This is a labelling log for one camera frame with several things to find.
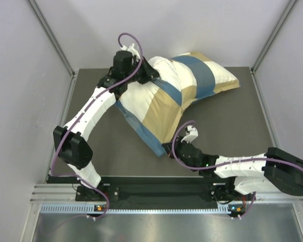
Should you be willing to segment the white pillow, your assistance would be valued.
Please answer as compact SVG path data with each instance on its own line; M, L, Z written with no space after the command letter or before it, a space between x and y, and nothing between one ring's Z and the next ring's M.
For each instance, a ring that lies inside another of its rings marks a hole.
M171 84L177 90L190 87L196 89L196 78L191 69L185 64L160 56L151 58L148 63L159 72L163 81Z

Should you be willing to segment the checkered blue beige white pillowcase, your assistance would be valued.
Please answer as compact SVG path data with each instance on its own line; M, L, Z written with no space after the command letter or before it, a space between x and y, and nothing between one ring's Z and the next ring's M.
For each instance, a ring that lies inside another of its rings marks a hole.
M130 83L116 106L139 137L158 156L162 144L172 140L184 111L193 103L238 88L238 78L200 52L188 52L170 60L185 64L196 78L196 89L177 90L161 77L146 84Z

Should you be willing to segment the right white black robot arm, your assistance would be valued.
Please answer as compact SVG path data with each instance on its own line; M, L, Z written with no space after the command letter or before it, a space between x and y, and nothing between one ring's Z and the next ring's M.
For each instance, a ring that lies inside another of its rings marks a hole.
M286 151L269 147L249 157L205 154L182 140L162 145L170 158L200 176L224 182L229 200L255 192L283 192L303 196L303 160Z

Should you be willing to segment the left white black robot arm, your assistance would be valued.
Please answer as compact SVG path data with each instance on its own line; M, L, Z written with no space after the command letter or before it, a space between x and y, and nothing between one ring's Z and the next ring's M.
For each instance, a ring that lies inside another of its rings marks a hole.
M101 199L105 192L102 178L92 164L93 151L87 142L92 130L104 113L127 92L130 83L145 84L158 76L159 73L134 47L122 47L116 52L109 72L99 80L79 112L64 126L55 127L53 161L58 158L64 161L92 199Z

